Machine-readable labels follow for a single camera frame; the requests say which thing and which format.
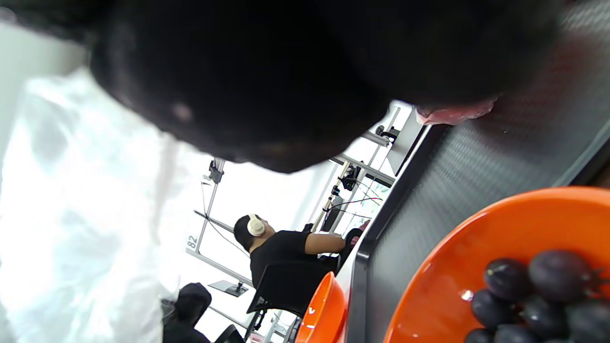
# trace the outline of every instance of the man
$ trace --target man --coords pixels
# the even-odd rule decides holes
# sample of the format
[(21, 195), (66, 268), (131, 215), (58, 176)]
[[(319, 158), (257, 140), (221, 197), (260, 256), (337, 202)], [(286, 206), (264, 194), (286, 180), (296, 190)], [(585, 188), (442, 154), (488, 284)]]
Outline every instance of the man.
[(318, 259), (319, 254), (341, 253), (345, 240), (337, 234), (278, 231), (256, 214), (240, 218), (233, 233), (236, 241), (250, 253), (254, 287), (260, 283), (265, 268), (277, 262), (311, 262), (329, 271), (337, 269), (336, 259)]
[(190, 283), (178, 294), (178, 299), (163, 319), (163, 343), (210, 343), (207, 337), (195, 330), (212, 295), (201, 283)]

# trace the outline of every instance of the dark purple grape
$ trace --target dark purple grape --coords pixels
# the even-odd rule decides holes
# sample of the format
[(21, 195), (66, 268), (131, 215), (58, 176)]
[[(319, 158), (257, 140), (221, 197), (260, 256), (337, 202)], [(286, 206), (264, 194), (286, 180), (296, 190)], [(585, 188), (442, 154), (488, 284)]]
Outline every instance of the dark purple grape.
[(563, 306), (532, 295), (523, 302), (521, 318), (543, 339), (567, 338), (567, 316)]
[(493, 343), (493, 335), (485, 329), (474, 329), (466, 335), (464, 343)]
[(591, 299), (568, 310), (568, 326), (577, 343), (610, 342), (610, 302)]
[(519, 325), (503, 325), (498, 329), (493, 343), (539, 343), (536, 335)]
[(528, 268), (510, 258), (496, 259), (487, 265), (485, 284), (495, 296), (509, 301), (519, 301), (532, 291)]
[(538, 254), (529, 264), (529, 278), (538, 293), (551, 301), (571, 303), (597, 288), (598, 278), (582, 257), (566, 250)]
[(470, 308), (479, 323), (489, 330), (495, 330), (502, 324), (516, 323), (512, 305), (491, 294), (487, 289), (475, 293)]

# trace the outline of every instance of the headphones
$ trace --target headphones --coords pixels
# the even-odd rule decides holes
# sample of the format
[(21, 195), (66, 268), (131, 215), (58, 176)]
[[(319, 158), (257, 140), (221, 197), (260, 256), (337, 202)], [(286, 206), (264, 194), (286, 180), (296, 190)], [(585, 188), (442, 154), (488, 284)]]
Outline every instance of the headphones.
[(262, 220), (256, 217), (256, 214), (248, 214), (250, 221), (248, 222), (248, 232), (254, 237), (260, 237), (265, 233), (265, 224)]

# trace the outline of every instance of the desk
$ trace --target desk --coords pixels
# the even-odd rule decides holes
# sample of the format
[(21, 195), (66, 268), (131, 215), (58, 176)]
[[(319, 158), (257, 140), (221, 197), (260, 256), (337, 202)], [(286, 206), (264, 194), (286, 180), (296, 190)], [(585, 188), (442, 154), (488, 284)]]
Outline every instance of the desk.
[(511, 195), (591, 184), (610, 157), (610, 0), (575, 4), (548, 66), (493, 112), (433, 126), (403, 167), (357, 255), (346, 339), (381, 343), (411, 278), (460, 222)]

